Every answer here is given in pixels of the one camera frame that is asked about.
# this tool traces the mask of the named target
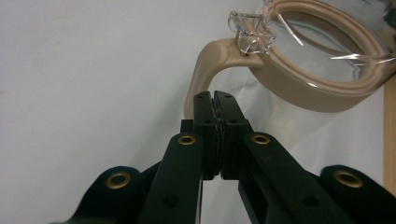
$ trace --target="screw hole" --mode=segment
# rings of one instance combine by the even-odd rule
[[[363,186],[363,182],[356,175],[343,170],[334,172],[334,178],[341,184],[353,189],[358,189]]]
[[[172,208],[180,203],[180,199],[175,194],[168,194],[163,197],[163,206]]]
[[[301,202],[308,207],[320,206],[320,202],[317,199],[317,197],[310,195],[310,194],[304,194],[301,198]]]
[[[178,142],[184,146],[192,145],[195,143],[195,138],[190,135],[183,135],[178,138]]]
[[[131,181],[131,176],[123,171],[112,174],[106,181],[109,189],[122,189]]]
[[[253,137],[251,137],[251,140],[254,143],[260,144],[260,145],[266,145],[270,142],[270,139],[268,137],[261,135],[261,134],[253,135]]]

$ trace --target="wooden edge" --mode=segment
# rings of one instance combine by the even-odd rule
[[[396,196],[396,76],[384,90],[384,188]]]

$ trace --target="beige plastic handle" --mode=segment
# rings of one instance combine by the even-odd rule
[[[210,42],[201,51],[195,65],[192,80],[184,103],[184,118],[193,119],[193,97],[207,91],[213,77],[223,69],[244,66],[262,68],[264,63],[258,55],[243,54],[234,39],[221,39]]]
[[[384,187],[396,197],[396,77],[384,92]]]

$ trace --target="mug handle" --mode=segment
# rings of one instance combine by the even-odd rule
[[[207,91],[213,77],[230,67],[263,68],[262,59],[256,54],[244,54],[234,39],[221,39],[208,43],[198,56],[192,74],[189,92],[184,103],[184,118],[193,119],[194,95]]]

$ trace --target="brass grommet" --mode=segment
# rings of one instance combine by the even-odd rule
[[[337,170],[334,172],[334,178],[341,184],[353,189],[358,189],[363,186],[363,181],[348,171]]]
[[[251,137],[251,140],[254,143],[260,144],[260,145],[267,145],[270,143],[270,139],[267,136],[264,136],[262,134],[255,134]]]
[[[178,142],[181,145],[188,146],[195,143],[195,138],[191,135],[183,135],[178,138]]]
[[[120,182],[115,183],[114,178],[121,176],[123,179]],[[122,189],[127,186],[131,181],[131,176],[123,171],[116,172],[108,177],[106,181],[106,186],[110,189]]]

